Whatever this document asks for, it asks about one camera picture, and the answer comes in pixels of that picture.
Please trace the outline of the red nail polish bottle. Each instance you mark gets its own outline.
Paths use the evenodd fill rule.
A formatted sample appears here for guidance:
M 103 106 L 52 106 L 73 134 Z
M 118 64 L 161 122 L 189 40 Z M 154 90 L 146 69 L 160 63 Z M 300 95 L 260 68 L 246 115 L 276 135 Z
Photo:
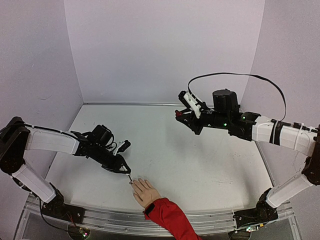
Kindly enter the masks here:
M 182 115 L 183 115 L 183 113 L 182 113 L 181 111 L 175 110 L 175 116 L 176 116 L 176 117 L 180 117 L 180 116 L 182 116 Z

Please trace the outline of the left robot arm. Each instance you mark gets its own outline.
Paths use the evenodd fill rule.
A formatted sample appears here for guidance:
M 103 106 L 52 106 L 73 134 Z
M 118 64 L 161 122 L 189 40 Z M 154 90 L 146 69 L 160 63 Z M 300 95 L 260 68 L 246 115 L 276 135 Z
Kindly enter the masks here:
M 27 163 L 25 151 L 44 150 L 85 157 L 111 173 L 130 175 L 131 169 L 121 155 L 130 146 L 128 140 L 116 143 L 114 134 L 104 125 L 80 133 L 27 124 L 16 116 L 0 131 L 0 169 L 48 203 L 49 212 L 61 219 L 68 213 L 67 206 L 57 199 L 59 191 Z

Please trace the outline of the red jacket sleeve forearm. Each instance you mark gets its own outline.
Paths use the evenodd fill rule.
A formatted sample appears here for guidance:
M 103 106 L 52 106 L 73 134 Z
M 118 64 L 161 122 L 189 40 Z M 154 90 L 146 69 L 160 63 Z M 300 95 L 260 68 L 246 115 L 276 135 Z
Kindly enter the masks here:
M 180 207 L 168 198 L 160 198 L 144 210 L 146 220 L 166 229 L 176 240 L 201 240 Z

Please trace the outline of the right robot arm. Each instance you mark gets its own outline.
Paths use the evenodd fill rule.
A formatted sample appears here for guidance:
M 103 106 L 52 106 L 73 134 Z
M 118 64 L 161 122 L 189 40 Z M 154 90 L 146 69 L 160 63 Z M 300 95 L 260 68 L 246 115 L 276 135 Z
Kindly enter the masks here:
M 320 129 L 302 123 L 288 123 L 254 112 L 240 112 L 237 94 L 228 89 L 212 93 L 213 108 L 188 91 L 178 99 L 185 106 L 175 119 L 199 135 L 203 128 L 227 130 L 230 136 L 246 141 L 266 142 L 306 156 L 305 166 L 285 183 L 273 187 L 261 203 L 276 209 L 303 190 L 320 184 Z

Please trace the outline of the mannequin hand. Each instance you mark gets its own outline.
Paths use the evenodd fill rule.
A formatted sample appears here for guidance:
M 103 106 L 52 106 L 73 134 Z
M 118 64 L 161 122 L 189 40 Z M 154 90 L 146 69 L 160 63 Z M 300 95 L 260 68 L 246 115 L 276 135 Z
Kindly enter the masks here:
M 162 198 L 160 193 L 147 179 L 134 179 L 130 185 L 133 189 L 133 197 L 144 209 L 146 209 L 154 201 Z

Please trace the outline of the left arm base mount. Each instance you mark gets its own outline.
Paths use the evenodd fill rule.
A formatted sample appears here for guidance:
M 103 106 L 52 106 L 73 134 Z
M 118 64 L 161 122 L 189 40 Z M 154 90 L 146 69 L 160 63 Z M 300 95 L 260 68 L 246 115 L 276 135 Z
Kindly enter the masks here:
M 76 205 L 66 204 L 63 195 L 55 190 L 55 197 L 40 207 L 41 213 L 45 216 L 81 224 L 84 220 L 85 209 Z

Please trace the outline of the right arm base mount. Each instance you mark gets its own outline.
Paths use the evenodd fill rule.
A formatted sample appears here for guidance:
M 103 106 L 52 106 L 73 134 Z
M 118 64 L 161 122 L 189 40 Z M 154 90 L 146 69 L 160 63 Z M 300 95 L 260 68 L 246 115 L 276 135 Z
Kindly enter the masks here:
M 259 198 L 255 208 L 238 210 L 234 213 L 233 218 L 236 222 L 236 229 L 240 230 L 245 227 L 266 224 L 278 219 L 276 208 L 272 208 L 267 203 L 267 194 L 271 188 L 267 189 Z

